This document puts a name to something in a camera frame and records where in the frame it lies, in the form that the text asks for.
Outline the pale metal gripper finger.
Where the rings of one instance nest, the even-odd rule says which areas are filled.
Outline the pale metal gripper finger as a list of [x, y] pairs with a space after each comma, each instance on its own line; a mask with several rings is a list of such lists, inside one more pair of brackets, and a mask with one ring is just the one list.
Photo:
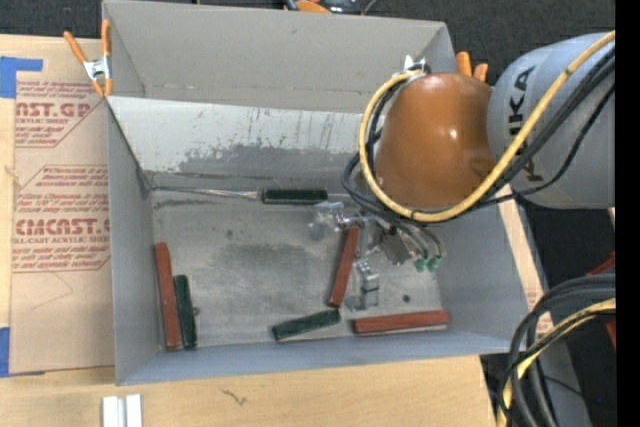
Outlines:
[[322, 202], [313, 207], [308, 223], [309, 236], [320, 241], [330, 233], [339, 232], [344, 224], [344, 204], [342, 202]]
[[379, 304], [380, 275], [367, 261], [353, 265], [348, 294], [344, 304], [350, 311], [365, 311]]

